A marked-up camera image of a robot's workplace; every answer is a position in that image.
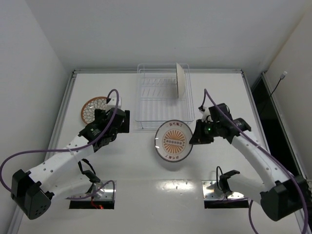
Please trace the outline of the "grey rimmed sunburst plate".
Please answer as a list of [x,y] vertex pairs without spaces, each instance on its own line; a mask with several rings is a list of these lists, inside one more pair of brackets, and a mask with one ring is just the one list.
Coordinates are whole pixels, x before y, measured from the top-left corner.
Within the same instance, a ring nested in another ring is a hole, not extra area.
[[189,143],[192,135],[190,127],[180,120],[172,119],[163,123],[154,139],[157,154],[167,162],[183,161],[192,151],[193,145]]

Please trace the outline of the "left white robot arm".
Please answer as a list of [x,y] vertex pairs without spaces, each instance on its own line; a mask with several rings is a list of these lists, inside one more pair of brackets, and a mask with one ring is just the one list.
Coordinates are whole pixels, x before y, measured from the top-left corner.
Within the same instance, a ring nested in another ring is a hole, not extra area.
[[119,133],[129,131],[129,110],[97,109],[95,120],[87,124],[62,152],[27,172],[20,169],[13,174],[11,198],[30,220],[34,220],[43,215],[53,201],[82,193],[93,196],[102,183],[94,169],[83,170],[81,163],[114,141]]

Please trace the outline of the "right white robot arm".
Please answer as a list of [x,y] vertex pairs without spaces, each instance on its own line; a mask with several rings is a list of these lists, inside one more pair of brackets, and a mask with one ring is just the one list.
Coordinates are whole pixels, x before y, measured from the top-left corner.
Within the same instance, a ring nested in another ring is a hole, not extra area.
[[217,177],[217,186],[224,194],[239,192],[258,203],[273,221],[302,209],[309,195],[306,180],[292,176],[273,161],[242,118],[233,119],[226,104],[204,107],[199,111],[202,118],[196,121],[191,145],[210,144],[214,138],[226,139],[251,164],[261,182],[244,177],[240,171],[231,170]]

